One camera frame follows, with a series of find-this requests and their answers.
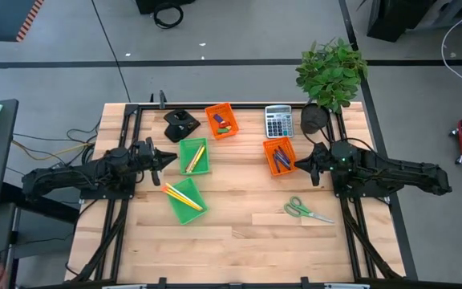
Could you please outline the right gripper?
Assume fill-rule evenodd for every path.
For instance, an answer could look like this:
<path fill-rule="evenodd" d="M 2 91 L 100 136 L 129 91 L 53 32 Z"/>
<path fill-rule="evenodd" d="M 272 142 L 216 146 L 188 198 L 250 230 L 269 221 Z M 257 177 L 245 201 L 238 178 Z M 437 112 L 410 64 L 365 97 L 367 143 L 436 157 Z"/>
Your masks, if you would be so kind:
<path fill-rule="evenodd" d="M 294 166 L 305 172 L 310 172 L 312 185 L 318 186 L 320 183 L 320 175 L 326 171 L 332 170 L 333 161 L 329 157 L 319 157 L 310 154 L 308 157 L 297 160 Z"/>

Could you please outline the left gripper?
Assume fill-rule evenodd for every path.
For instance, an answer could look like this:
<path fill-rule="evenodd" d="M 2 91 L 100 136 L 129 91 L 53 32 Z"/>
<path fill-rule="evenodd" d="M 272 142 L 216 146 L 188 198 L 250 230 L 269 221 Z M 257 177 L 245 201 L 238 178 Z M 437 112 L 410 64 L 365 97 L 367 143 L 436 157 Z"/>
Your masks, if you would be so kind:
<path fill-rule="evenodd" d="M 144 173 L 146 170 L 151 172 L 152 183 L 155 186 L 160 185 L 160 178 L 158 172 L 161 171 L 160 164 L 169 165 L 177 159 L 176 153 L 168 153 L 159 151 L 159 156 L 161 160 L 156 155 L 155 151 L 149 153 L 140 154 L 136 158 L 136 172 Z"/>

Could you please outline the cream crayon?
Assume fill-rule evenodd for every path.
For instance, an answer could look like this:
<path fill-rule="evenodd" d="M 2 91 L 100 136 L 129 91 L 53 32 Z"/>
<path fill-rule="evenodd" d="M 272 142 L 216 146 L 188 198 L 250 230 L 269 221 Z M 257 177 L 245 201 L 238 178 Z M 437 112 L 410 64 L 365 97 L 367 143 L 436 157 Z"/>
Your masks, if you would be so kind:
<path fill-rule="evenodd" d="M 193 163 L 195 162 L 197 156 L 199 155 L 200 151 L 203 149 L 203 145 L 201 144 L 200 147 L 198 148 L 198 150 L 196 151 L 196 153 L 194 154 L 194 156 L 192 157 L 191 161 L 188 163 L 188 166 L 185 170 L 186 173 L 189 173 L 192 166 L 193 166 Z"/>

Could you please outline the yellow marker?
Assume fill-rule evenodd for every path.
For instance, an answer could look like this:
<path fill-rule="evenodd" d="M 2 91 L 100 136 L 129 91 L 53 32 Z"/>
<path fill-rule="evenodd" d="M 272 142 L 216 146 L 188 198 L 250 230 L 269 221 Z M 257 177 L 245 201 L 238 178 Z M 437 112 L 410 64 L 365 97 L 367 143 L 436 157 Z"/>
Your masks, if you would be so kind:
<path fill-rule="evenodd" d="M 199 153 L 199 155 L 197 156 L 195 162 L 193 163 L 193 166 L 192 166 L 192 168 L 191 168 L 191 170 L 190 170 L 190 173 L 195 169 L 195 167 L 196 167 L 197 163 L 199 162 L 201 156 L 203 155 L 204 151 L 205 151 L 205 146 L 204 146 L 203 149 L 200 151 L 200 153 Z"/>

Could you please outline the green plastic slotted bin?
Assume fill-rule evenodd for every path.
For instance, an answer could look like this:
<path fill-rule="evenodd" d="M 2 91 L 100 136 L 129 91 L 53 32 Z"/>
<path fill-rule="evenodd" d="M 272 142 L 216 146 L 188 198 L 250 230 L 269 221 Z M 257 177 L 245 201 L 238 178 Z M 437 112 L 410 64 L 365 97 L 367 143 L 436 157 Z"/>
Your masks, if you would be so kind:
<path fill-rule="evenodd" d="M 209 210 L 204 198 L 197 188 L 195 181 L 192 178 L 186 178 L 183 181 L 173 185 L 173 187 L 201 207 L 201 210 L 196 210 L 191 206 L 186 205 L 182 201 L 168 195 L 172 210 L 177 216 L 181 225 L 186 225 L 191 221 L 194 221 L 196 218 L 201 217 Z"/>
<path fill-rule="evenodd" d="M 188 166 L 192 164 L 193 159 L 200 154 L 200 147 L 204 147 L 201 157 L 197 163 L 192 166 L 188 172 Z M 210 171 L 209 164 L 209 144 L 206 138 L 192 138 L 180 141 L 180 173 L 182 175 L 204 174 Z"/>

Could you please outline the orange plastic slotted bin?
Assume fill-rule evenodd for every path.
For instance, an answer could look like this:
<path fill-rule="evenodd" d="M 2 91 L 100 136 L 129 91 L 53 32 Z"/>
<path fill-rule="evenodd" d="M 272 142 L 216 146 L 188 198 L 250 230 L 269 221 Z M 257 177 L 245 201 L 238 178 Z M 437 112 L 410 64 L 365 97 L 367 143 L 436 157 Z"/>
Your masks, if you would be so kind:
<path fill-rule="evenodd" d="M 233 136 L 238 133 L 239 128 L 237 120 L 230 103 L 215 104 L 213 106 L 207 107 L 205 109 L 205 114 L 208 118 L 210 132 L 213 134 L 213 137 L 216 140 Z M 224 121 L 228 121 L 231 124 L 232 128 L 229 132 L 224 134 L 217 133 L 217 130 L 219 129 L 219 123 L 213 118 L 215 114 L 218 114 Z"/>
<path fill-rule="evenodd" d="M 275 154 L 275 150 L 278 150 L 278 146 L 281 146 L 283 150 L 285 151 L 285 153 L 288 155 L 290 159 L 291 170 L 286 169 L 278 162 L 281 172 L 280 173 L 277 172 L 275 164 L 274 164 L 273 154 Z M 273 176 L 276 177 L 276 176 L 280 176 L 283 174 L 292 173 L 297 169 L 294 166 L 294 162 L 297 159 L 294 153 L 293 146 L 288 137 L 266 140 L 263 142 L 263 149 L 264 149 L 267 161 L 268 161 L 270 172 L 272 173 Z"/>

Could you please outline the black tape dispenser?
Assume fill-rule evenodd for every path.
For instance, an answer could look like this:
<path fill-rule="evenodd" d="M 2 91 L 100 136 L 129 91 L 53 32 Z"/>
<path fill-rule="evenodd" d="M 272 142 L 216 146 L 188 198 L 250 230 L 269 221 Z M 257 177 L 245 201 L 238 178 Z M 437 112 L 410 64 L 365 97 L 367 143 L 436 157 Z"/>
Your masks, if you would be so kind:
<path fill-rule="evenodd" d="M 177 143 L 190 135 L 201 123 L 184 109 L 176 109 L 164 116 L 168 122 L 165 136 L 173 143 Z"/>

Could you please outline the grey desk calculator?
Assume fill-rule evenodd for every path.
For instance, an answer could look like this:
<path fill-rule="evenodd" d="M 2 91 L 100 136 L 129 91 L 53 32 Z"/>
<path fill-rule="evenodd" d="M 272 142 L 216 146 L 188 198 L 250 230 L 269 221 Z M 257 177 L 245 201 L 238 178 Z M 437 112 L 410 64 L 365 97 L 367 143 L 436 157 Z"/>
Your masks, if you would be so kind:
<path fill-rule="evenodd" d="M 291 106 L 277 104 L 265 107 L 265 133 L 269 139 L 294 136 Z"/>

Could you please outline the potted plant black pot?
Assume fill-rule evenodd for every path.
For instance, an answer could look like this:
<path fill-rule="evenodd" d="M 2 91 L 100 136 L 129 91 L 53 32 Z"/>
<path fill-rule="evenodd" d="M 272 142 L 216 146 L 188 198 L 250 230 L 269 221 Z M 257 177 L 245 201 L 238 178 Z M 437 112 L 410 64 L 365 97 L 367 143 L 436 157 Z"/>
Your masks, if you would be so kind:
<path fill-rule="evenodd" d="M 367 61 L 343 39 L 312 43 L 302 52 L 296 84 L 308 96 L 301 112 L 301 130 L 315 134 L 327 126 L 332 113 L 351 105 L 367 75 Z"/>

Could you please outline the black box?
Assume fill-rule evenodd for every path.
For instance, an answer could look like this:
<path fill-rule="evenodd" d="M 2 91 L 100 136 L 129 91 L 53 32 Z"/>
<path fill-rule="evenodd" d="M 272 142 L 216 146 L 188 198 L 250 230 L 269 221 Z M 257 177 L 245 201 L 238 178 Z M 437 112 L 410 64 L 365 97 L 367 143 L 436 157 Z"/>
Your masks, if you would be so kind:
<path fill-rule="evenodd" d="M 162 9 L 194 3 L 196 0 L 135 0 L 141 14 L 151 14 Z"/>

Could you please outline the black cabinet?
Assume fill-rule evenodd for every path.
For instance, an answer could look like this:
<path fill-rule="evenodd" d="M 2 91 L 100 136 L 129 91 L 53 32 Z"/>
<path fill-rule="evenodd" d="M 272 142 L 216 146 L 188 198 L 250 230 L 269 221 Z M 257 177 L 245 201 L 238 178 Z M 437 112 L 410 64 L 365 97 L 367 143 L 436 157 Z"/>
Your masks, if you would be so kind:
<path fill-rule="evenodd" d="M 394 43 L 414 29 L 435 0 L 372 0 L 367 36 Z"/>

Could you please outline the black orange striped mat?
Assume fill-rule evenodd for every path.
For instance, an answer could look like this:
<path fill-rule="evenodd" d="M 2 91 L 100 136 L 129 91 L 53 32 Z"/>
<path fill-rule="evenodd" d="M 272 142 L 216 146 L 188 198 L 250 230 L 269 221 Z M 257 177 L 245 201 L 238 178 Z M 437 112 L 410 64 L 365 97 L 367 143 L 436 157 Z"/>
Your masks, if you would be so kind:
<path fill-rule="evenodd" d="M 0 42 L 21 42 L 44 0 L 0 0 Z"/>

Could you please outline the green handled scissors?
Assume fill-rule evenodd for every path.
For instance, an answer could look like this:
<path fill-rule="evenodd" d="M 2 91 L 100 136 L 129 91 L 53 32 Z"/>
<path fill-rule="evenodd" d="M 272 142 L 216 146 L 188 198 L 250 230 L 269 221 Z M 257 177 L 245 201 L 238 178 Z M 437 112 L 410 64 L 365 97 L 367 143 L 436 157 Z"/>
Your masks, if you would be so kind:
<path fill-rule="evenodd" d="M 296 218 L 314 218 L 319 221 L 327 222 L 334 224 L 334 221 L 330 218 L 327 218 L 321 214 L 316 214 L 312 210 L 308 209 L 302 202 L 299 197 L 291 197 L 290 200 L 284 205 L 284 210 L 286 213 Z"/>

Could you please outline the black clamp post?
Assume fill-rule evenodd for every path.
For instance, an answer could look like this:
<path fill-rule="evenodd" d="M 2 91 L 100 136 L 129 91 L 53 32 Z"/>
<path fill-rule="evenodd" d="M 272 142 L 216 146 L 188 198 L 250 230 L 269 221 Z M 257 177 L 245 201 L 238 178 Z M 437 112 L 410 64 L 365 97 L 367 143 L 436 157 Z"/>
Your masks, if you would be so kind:
<path fill-rule="evenodd" d="M 163 90 L 159 90 L 158 93 L 158 99 L 155 99 L 155 94 L 152 93 L 149 98 L 150 103 L 158 103 L 159 104 L 159 109 L 160 110 L 165 110 L 166 109 L 166 103 L 168 102 L 166 99 L 166 95 L 164 94 Z"/>

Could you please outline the black aluminium table frame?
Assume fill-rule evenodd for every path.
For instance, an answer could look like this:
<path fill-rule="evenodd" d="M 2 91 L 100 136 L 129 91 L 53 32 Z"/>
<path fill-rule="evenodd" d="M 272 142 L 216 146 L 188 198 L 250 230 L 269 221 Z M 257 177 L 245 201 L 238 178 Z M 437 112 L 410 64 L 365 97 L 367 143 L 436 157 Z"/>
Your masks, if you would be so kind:
<path fill-rule="evenodd" d="M 209 144 L 210 171 L 193 177 L 209 210 L 181 225 L 168 196 L 140 176 L 120 242 L 120 283 L 340 282 L 375 273 L 362 248 L 349 252 L 329 176 L 313 186 L 301 170 L 272 175 L 261 104 L 234 104 L 239 131 L 220 140 L 203 104 L 188 111 L 201 122 L 194 136 Z M 293 196 L 334 224 L 286 213 Z"/>

